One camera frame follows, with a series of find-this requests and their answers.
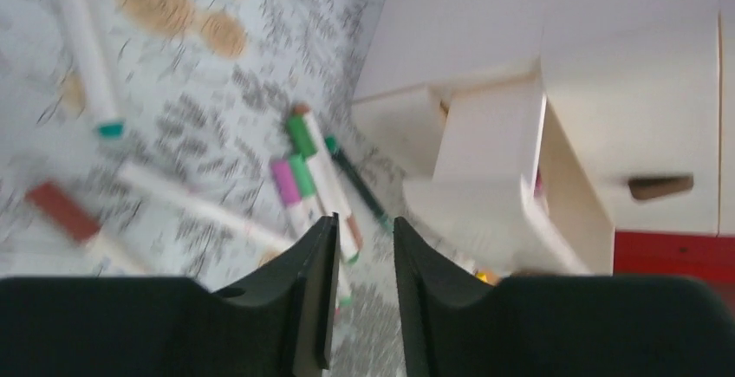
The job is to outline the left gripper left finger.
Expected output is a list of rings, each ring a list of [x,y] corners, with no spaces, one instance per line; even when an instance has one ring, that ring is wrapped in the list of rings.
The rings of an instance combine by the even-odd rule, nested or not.
[[[335,316],[339,217],[216,292],[187,277],[1,282],[4,376],[319,376]]]

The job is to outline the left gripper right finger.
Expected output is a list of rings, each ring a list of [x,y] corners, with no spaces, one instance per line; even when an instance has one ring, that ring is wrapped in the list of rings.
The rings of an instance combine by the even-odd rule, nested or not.
[[[410,376],[731,376],[734,319],[675,276],[508,276],[484,283],[394,220]]]

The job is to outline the dark green pen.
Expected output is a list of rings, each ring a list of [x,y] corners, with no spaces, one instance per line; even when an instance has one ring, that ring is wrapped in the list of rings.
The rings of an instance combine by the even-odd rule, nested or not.
[[[357,169],[354,167],[347,154],[343,152],[336,138],[332,135],[328,135],[324,138],[324,141],[332,161],[342,169],[366,206],[372,212],[376,221],[387,233],[392,234],[394,231],[393,219],[388,215],[383,205],[378,201],[373,192],[369,189],[367,183],[357,172]]]

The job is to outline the brown capped white marker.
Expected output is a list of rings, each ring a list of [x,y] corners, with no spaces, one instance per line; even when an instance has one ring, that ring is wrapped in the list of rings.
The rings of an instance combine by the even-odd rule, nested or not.
[[[88,260],[114,276],[150,276],[153,269],[77,204],[59,185],[46,181],[26,192],[25,200],[59,227]]]

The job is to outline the white three-drawer organizer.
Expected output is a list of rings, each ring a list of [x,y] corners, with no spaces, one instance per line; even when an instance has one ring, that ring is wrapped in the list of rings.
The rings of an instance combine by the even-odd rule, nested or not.
[[[494,270],[609,274],[616,231],[734,239],[734,0],[385,0],[358,130]]]

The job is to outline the red folder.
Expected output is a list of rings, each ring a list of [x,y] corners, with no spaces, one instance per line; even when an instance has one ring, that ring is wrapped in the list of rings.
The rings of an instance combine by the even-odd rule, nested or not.
[[[617,231],[615,274],[690,276],[734,302],[734,237]]]

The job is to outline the yellow capped white marker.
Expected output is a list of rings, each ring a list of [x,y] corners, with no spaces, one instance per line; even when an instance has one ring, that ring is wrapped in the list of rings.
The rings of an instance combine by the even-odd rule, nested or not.
[[[500,277],[490,271],[478,270],[475,277],[484,283],[496,285],[500,281]]]

